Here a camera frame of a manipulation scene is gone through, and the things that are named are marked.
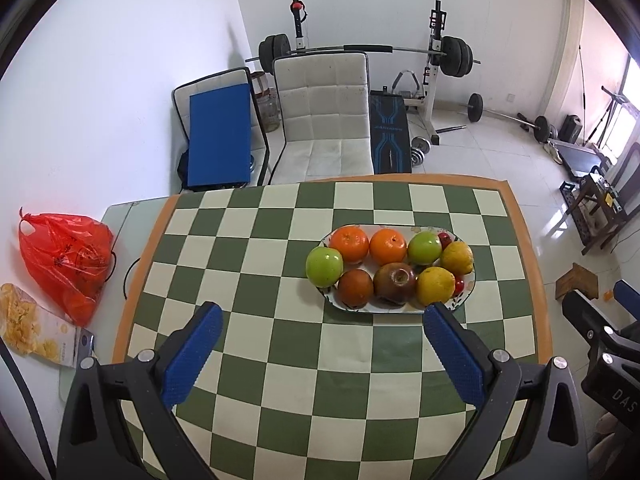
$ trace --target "white leather chair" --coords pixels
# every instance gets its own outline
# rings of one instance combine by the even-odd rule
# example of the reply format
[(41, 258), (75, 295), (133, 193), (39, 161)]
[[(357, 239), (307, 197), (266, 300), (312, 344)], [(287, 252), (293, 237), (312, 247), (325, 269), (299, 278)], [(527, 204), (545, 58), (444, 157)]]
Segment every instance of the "white leather chair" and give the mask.
[(282, 127), (274, 132), (265, 133), (262, 121), (257, 113), (254, 87), (251, 81), (251, 74), (247, 67), (225, 70), (217, 74), (207, 75), (196, 81), (191, 81), (178, 86), (172, 92), (174, 107), (180, 117), (180, 124), (184, 137), (189, 142), (190, 136), (190, 96), (202, 92), (208, 92), (216, 88), (226, 88), (228, 86), (248, 83), (251, 90), (251, 154), (255, 159), (255, 169), (251, 174), (249, 186), (262, 186), (269, 183), (271, 172), (278, 161), (284, 147), (284, 136)]
[(366, 54), (295, 55), (273, 67), (286, 143), (271, 184), (373, 174)]

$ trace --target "wooden box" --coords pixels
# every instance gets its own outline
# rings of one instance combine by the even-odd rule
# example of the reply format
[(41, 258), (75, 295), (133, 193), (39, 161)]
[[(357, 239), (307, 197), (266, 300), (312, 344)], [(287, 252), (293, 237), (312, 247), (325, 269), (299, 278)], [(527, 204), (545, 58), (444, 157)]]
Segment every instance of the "wooden box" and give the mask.
[(598, 275), (574, 263), (574, 268), (556, 281), (556, 300), (571, 290), (580, 290), (588, 299), (598, 299)]

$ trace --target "chair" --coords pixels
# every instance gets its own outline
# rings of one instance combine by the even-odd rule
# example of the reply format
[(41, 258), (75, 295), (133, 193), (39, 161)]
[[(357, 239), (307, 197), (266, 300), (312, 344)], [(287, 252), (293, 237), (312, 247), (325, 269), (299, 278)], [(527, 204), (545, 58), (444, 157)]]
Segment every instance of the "chair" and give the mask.
[(607, 219), (606, 225), (586, 243), (582, 254), (586, 254), (599, 242), (602, 242), (600, 248), (603, 249), (640, 212), (640, 205), (629, 213), (626, 211), (626, 207), (631, 204), (640, 191), (640, 164), (633, 170), (625, 183), (619, 186), (629, 161), (635, 153), (640, 156), (640, 144), (637, 142), (631, 145), (619, 168), (614, 167), (616, 174), (611, 184), (604, 178), (597, 166), (594, 166), (591, 173), (580, 180), (580, 193), (569, 206), (566, 214), (572, 213), (582, 200), (588, 200), (595, 203), (589, 211), (589, 215), (593, 215), (598, 209), (601, 209)]
[(284, 136), (280, 128), (274, 132), (265, 133), (260, 115), (257, 113), (258, 105), (255, 99), (254, 86), (247, 67), (225, 70), (224, 72), (207, 75), (178, 86), (172, 92), (172, 100), (180, 118), (182, 132), (188, 143), (191, 123), (190, 96), (242, 83), (248, 83), (251, 91), (251, 154), (254, 156), (255, 169), (251, 174), (249, 186), (262, 186), (271, 179), (272, 169), (282, 154)]
[(281, 57), (273, 63), (273, 75), (285, 147), (272, 184), (373, 174), (366, 54)]

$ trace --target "checkered tablecloth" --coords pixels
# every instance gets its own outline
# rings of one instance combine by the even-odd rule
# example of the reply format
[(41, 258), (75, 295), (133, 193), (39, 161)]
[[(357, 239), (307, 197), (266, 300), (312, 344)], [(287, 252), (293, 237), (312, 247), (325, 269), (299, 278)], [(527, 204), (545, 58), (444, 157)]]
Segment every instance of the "checkered tablecloth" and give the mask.
[[(182, 195), (136, 307), (128, 355), (158, 348), (195, 306), (225, 328), (175, 414), (220, 479), (425, 479), (473, 407), (421, 316), (344, 312), (305, 278), (308, 252), (345, 224), (446, 228), (472, 248), (476, 287), (455, 316), (490, 348), (536, 361), (532, 299), (500, 193), (401, 182), (319, 182)], [(148, 470), (164, 478), (129, 402)], [(517, 403), (484, 474), (504, 458)]]

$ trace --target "barbell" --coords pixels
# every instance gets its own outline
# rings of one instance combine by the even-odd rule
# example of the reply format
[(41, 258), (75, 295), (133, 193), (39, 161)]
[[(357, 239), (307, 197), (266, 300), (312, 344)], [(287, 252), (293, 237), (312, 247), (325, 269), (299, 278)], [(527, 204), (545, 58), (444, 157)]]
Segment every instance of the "barbell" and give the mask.
[(466, 114), (469, 117), (469, 120), (472, 123), (477, 123), (484, 112), (498, 117), (504, 117), (505, 119), (509, 119), (520, 124), (526, 124), (529, 128), (533, 128), (533, 136), (538, 142), (547, 142), (549, 136), (551, 135), (551, 126), (549, 124), (549, 121), (546, 120), (545, 116), (538, 116), (532, 124), (528, 121), (523, 121), (522, 119), (516, 117), (511, 117), (509, 115), (501, 114), (500, 112), (495, 112), (494, 110), (486, 110), (482, 104), (482, 96), (480, 94), (471, 94), (469, 102), (468, 104), (466, 104)]
[(440, 65), (440, 70), (445, 75), (462, 77), (469, 72), (473, 64), (480, 64), (474, 59), (473, 51), (460, 38), (444, 36), (441, 42), (441, 50), (425, 50), (421, 48), (408, 48), (404, 46), (378, 45), (378, 44), (346, 44), (341, 46), (320, 46), (315, 48), (291, 49), (289, 38), (286, 34), (276, 34), (267, 36), (258, 46), (258, 56), (245, 59), (244, 62), (260, 61), (260, 65), (265, 72), (273, 75), (273, 61), (282, 56), (290, 54), (306, 54), (311, 52), (322, 52), (325, 50), (342, 50), (345, 52), (416, 52), (418, 54), (429, 54), (435, 56), (435, 64)]

